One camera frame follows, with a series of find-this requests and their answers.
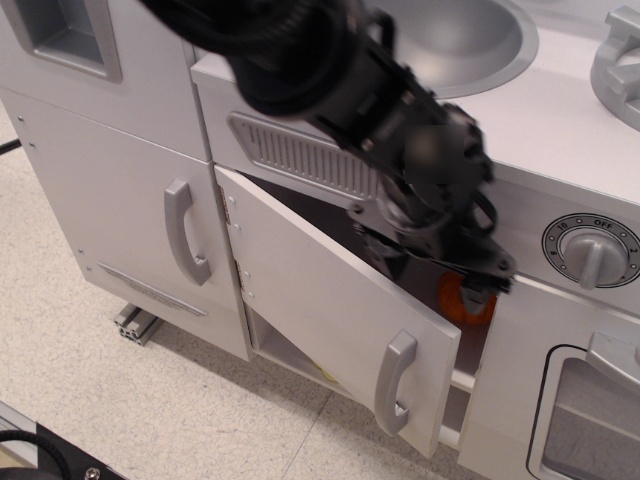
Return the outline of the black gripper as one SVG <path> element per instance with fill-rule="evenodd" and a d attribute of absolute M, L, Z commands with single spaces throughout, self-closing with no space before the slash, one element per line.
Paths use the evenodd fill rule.
<path fill-rule="evenodd" d="M 466 278 L 460 297 L 469 315 L 480 315 L 491 295 L 510 291 L 514 258 L 490 236 L 473 237 L 449 217 L 420 228 L 396 226 L 377 202 L 352 203 L 349 217 L 374 268 L 392 280 L 401 277 L 410 256 L 455 271 Z"/>

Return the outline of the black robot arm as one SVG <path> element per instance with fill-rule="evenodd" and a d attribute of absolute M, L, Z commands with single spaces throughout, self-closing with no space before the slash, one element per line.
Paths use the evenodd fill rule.
<path fill-rule="evenodd" d="M 476 120 L 437 101 L 394 56 L 395 23 L 359 1 L 150 1 L 171 31 L 229 64 L 257 112 L 299 119 L 374 169 L 375 200 L 349 214 L 375 268 L 401 276 L 409 257 L 461 277 L 472 315 L 506 292 L 512 257 L 493 239 L 494 178 Z"/>

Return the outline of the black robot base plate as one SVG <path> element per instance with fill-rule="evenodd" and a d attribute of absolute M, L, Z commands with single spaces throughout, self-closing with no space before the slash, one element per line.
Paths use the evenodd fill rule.
<path fill-rule="evenodd" d="M 1 419 L 1 452 L 18 463 L 2 466 L 2 479 L 126 479 L 37 422 Z"/>

